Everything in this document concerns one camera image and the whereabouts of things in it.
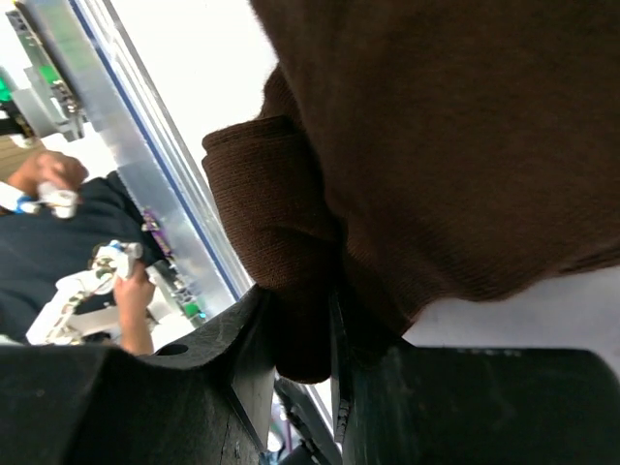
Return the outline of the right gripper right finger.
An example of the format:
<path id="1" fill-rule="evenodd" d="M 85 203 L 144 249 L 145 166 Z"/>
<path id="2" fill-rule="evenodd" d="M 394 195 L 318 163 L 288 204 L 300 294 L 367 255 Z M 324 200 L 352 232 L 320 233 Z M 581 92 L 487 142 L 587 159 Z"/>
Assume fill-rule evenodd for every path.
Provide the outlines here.
<path id="1" fill-rule="evenodd" d="M 581 350 L 417 348 L 329 299 L 333 431 L 347 464 L 615 464 L 619 382 Z"/>

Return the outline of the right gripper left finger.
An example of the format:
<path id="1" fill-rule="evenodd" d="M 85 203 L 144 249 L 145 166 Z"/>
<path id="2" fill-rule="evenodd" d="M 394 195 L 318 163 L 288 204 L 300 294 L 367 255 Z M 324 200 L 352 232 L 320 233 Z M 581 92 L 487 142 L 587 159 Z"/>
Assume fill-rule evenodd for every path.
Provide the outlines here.
<path id="1" fill-rule="evenodd" d="M 153 356 L 114 346 L 1 350 L 5 464 L 255 464 L 274 364 L 268 292 Z"/>

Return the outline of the dark brown striped sock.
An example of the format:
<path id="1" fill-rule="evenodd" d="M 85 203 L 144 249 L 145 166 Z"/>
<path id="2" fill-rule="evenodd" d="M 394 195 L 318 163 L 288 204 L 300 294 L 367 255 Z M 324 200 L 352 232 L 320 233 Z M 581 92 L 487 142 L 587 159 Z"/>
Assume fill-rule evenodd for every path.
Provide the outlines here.
<path id="1" fill-rule="evenodd" d="M 256 1 L 259 116 L 206 136 L 222 223 L 275 297 L 278 372 L 330 374 L 337 286 L 421 346 L 619 364 L 615 1 Z"/>

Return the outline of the operator hand lower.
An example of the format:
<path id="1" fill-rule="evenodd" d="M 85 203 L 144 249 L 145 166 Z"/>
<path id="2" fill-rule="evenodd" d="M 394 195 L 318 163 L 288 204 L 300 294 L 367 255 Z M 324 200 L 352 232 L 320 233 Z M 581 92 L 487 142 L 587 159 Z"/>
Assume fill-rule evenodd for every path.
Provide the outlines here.
<path id="1" fill-rule="evenodd" d="M 155 286 L 149 281 L 146 268 L 140 261 L 134 263 L 129 278 L 117 278 L 114 284 L 113 296 L 121 330 L 120 346 L 135 356 L 154 352 L 147 322 L 147 308 L 154 291 Z"/>

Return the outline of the operator hand upper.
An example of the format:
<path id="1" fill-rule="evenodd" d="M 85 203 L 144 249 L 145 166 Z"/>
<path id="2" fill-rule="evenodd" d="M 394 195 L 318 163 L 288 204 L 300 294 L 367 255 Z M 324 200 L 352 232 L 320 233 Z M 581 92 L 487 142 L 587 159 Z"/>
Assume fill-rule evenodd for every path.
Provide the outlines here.
<path id="1" fill-rule="evenodd" d="M 39 186 L 45 182 L 75 192 L 87 177 L 88 170 L 77 158 L 57 151 L 43 151 L 28 157 L 9 176 L 7 183 L 31 198 L 37 198 Z"/>

